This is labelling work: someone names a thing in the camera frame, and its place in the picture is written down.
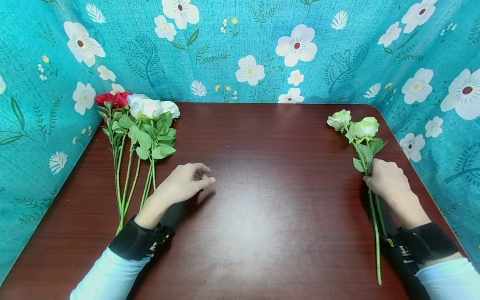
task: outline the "right hand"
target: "right hand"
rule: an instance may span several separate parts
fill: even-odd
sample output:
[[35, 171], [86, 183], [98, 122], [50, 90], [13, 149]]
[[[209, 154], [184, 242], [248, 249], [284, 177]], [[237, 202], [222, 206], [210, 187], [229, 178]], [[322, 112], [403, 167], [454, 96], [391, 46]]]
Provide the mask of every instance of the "right hand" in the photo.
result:
[[374, 158], [370, 168], [372, 175], [363, 180], [375, 194], [385, 199], [403, 227], [410, 229], [431, 222], [396, 163]]

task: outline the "printed tree pattern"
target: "printed tree pattern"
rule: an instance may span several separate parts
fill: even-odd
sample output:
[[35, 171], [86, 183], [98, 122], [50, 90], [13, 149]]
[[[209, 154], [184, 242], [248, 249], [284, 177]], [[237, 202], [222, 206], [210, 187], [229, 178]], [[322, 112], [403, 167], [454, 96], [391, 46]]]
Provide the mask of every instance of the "printed tree pattern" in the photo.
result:
[[137, 36], [128, 43], [125, 50], [129, 53], [127, 63], [135, 75], [146, 79], [150, 87], [155, 87], [152, 77], [164, 75], [165, 71], [160, 65], [158, 48], [153, 40]]
[[355, 76], [355, 71], [367, 58], [368, 45], [357, 46], [354, 49], [346, 49], [331, 57], [331, 63], [327, 65], [324, 79], [330, 85], [328, 93], [333, 92], [337, 83], [343, 83]]

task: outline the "hand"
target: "hand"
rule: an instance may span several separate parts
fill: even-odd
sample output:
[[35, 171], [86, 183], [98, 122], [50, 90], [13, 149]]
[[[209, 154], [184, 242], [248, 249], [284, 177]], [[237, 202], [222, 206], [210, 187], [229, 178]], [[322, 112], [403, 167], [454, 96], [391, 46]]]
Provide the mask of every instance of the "hand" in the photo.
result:
[[153, 229], [165, 211], [173, 204], [192, 198], [200, 190], [212, 185], [215, 178], [208, 177], [211, 169], [202, 163], [179, 165], [147, 198], [135, 223]]
[[384, 198], [406, 229], [430, 223], [418, 197], [412, 192], [407, 177], [394, 162], [374, 158], [371, 176], [363, 177], [371, 190]]

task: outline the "printed fern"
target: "printed fern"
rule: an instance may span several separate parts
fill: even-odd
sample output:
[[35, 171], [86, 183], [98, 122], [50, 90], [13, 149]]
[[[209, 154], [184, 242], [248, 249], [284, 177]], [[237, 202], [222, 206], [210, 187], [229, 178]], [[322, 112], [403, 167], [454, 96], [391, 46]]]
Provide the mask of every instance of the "printed fern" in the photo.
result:
[[468, 40], [471, 44], [476, 44], [480, 42], [480, 18], [477, 18], [473, 21], [472, 27], [468, 34]]

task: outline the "bouquet of flowers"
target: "bouquet of flowers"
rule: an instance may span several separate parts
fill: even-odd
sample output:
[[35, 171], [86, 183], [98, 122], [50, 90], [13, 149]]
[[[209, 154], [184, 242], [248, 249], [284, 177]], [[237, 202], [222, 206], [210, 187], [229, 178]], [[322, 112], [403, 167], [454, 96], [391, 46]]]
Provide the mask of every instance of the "bouquet of flowers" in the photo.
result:
[[[372, 163], [373, 157], [386, 143], [381, 138], [375, 138], [380, 124], [374, 117], [366, 117], [359, 122], [353, 122], [349, 110], [341, 110], [328, 117], [327, 124], [336, 131], [345, 134], [348, 142], [353, 145], [358, 158], [353, 158], [353, 166], [360, 172], [368, 175], [368, 168]], [[386, 234], [382, 211], [378, 201], [378, 196], [368, 188], [370, 213], [372, 215], [373, 230], [375, 231], [375, 256], [377, 282], [382, 285], [382, 273], [380, 271], [380, 235]]]
[[[180, 116], [177, 105], [171, 101], [152, 100], [145, 95], [124, 93], [105, 93], [95, 97], [99, 104], [99, 114], [103, 117], [102, 130], [108, 137], [113, 154], [115, 170], [115, 189], [119, 210], [119, 226], [117, 234], [125, 223], [132, 199], [133, 191], [140, 173], [141, 161], [148, 161], [147, 180], [144, 186], [140, 209], [150, 192], [150, 186], [156, 188], [155, 162], [175, 153], [175, 135], [177, 130], [171, 128], [172, 121]], [[128, 147], [128, 166], [123, 190], [120, 186], [120, 169], [123, 152]], [[136, 154], [137, 163], [133, 181], [131, 170], [133, 154]]]

